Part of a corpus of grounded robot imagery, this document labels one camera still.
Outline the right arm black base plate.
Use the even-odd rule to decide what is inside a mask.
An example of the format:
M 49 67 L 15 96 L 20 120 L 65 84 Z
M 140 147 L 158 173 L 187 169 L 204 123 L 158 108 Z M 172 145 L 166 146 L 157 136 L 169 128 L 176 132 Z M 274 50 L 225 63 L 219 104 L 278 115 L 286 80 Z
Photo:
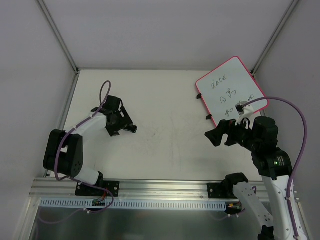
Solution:
M 232 190 L 221 182 L 209 182 L 206 186 L 209 199 L 236 199 Z

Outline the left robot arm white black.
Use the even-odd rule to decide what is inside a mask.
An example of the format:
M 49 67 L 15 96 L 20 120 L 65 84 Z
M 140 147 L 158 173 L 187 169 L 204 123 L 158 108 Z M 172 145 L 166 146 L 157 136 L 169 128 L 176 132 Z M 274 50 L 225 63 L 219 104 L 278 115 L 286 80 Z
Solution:
M 45 150 L 43 167 L 55 176 L 73 179 L 77 182 L 75 194 L 88 197 L 117 197 L 118 182 L 107 182 L 100 171 L 84 166 L 85 141 L 100 131 L 106 130 L 110 137 L 118 136 L 121 130 L 136 133 L 123 101 L 108 96 L 102 106 L 95 107 L 90 114 L 69 130 L 51 131 Z

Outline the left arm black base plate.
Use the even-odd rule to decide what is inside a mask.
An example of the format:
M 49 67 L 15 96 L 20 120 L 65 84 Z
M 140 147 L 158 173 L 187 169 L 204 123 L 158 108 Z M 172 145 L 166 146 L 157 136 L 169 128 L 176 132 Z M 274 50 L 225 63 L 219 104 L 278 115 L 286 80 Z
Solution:
M 115 198 L 119 195 L 119 181 L 102 180 L 96 186 L 109 190 Z M 108 192 L 80 183 L 77 184 L 75 189 L 75 195 L 80 197 L 102 197 L 103 194 L 106 194 L 107 197 L 110 197 L 110 194 Z

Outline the pink framed whiteboard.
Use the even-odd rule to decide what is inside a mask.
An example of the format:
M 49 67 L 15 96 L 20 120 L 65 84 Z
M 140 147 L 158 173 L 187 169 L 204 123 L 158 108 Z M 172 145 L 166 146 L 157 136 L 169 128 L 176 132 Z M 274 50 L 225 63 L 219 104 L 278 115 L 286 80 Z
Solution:
M 238 56 L 233 56 L 195 82 L 198 94 L 215 126 L 221 120 L 237 119 L 236 105 L 265 96 Z

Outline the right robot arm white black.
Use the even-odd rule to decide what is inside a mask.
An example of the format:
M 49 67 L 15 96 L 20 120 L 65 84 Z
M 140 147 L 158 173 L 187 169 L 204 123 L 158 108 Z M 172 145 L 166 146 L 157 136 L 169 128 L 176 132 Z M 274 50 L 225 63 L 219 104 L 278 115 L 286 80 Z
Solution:
M 214 196 L 237 198 L 260 230 L 259 240 L 306 240 L 297 205 L 293 202 L 293 186 L 289 183 L 293 167 L 289 155 L 278 144 L 279 129 L 276 122 L 265 116 L 255 118 L 252 127 L 236 120 L 221 120 L 217 127 L 204 135 L 218 147 L 223 135 L 225 146 L 240 145 L 251 153 L 266 188 L 271 212 L 268 212 L 255 194 L 254 188 L 243 173 L 226 175 L 217 187 L 208 190 Z

